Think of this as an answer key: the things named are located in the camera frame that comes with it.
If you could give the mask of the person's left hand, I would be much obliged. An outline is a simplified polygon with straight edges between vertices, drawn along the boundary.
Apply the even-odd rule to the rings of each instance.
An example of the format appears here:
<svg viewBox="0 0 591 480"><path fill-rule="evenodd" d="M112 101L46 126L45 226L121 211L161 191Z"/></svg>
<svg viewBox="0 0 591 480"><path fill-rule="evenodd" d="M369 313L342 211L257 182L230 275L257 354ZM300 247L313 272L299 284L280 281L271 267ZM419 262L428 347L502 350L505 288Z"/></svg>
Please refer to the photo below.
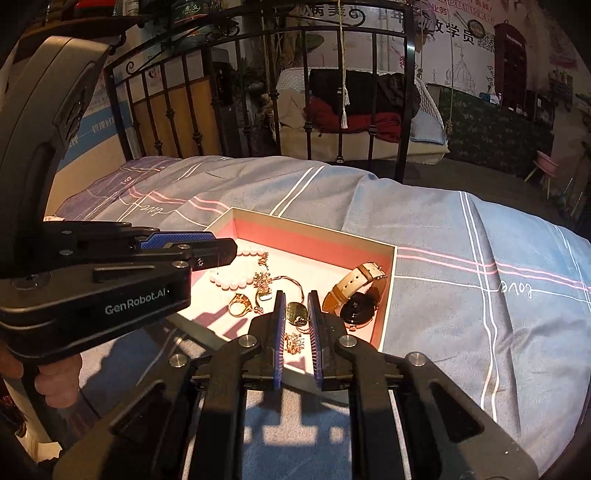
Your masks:
<svg viewBox="0 0 591 480"><path fill-rule="evenodd" d="M82 364L81 355L76 354L39 367L34 387L49 407L69 408L77 402ZM1 343L1 375L9 379L21 379L23 374L23 364Z"/></svg>

